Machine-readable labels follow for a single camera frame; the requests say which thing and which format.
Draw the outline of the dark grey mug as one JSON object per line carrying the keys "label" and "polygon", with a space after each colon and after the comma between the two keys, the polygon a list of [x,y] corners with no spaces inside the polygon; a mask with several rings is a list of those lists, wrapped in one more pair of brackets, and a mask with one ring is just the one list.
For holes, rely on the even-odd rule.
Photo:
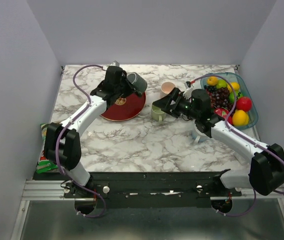
{"label": "dark grey mug", "polygon": [[136,73],[136,72],[129,73],[127,75],[127,79],[132,84],[132,86],[134,87],[135,92],[142,94],[146,91],[147,86],[148,86],[147,82],[138,73]]}

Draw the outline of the pink mug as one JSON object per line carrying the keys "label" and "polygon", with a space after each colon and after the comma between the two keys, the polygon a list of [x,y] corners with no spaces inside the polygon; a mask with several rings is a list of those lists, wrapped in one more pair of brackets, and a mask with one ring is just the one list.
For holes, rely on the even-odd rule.
{"label": "pink mug", "polygon": [[164,82],[160,88],[160,98],[163,98],[168,95],[175,87],[176,85],[172,82]]}

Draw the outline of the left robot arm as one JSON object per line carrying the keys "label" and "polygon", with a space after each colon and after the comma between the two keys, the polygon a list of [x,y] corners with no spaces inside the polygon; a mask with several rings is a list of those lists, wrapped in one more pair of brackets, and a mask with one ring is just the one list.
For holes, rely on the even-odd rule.
{"label": "left robot arm", "polygon": [[126,73],[121,67],[107,67],[105,78],[91,93],[84,93],[87,101],[61,123],[50,123],[47,127],[44,157],[54,162],[60,173],[68,176],[79,196],[86,198],[93,190],[91,175],[80,162],[82,152],[80,137],[90,124],[118,98],[132,94],[143,96],[147,82],[135,72]]}

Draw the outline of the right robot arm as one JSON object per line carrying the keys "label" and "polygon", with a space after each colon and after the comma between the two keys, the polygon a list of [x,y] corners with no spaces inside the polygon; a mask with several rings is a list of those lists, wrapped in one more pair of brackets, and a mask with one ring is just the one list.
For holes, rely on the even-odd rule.
{"label": "right robot arm", "polygon": [[212,191],[223,196],[232,188],[250,188],[266,196],[284,184],[284,151],[277,144],[267,145],[233,128],[211,111],[210,96],[195,89],[187,100],[178,88],[153,102],[163,112],[178,118],[185,115],[195,123],[200,135],[218,140],[238,153],[250,166],[247,170],[226,170],[212,183]]}

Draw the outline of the light green mug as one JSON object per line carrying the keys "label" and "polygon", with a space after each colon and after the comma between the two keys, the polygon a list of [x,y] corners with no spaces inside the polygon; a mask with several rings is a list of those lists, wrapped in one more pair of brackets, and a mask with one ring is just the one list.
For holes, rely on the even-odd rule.
{"label": "light green mug", "polygon": [[161,123],[166,117],[166,113],[161,110],[161,108],[156,107],[155,105],[151,106],[151,117],[153,120]]}

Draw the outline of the light blue mug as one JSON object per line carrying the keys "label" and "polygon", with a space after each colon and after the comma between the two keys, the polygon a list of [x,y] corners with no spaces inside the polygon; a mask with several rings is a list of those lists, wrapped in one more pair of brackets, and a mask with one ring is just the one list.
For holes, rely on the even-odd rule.
{"label": "light blue mug", "polygon": [[197,126],[194,126],[194,129],[192,130],[192,137],[195,141],[195,143],[202,143],[208,139],[208,136],[202,133]]}

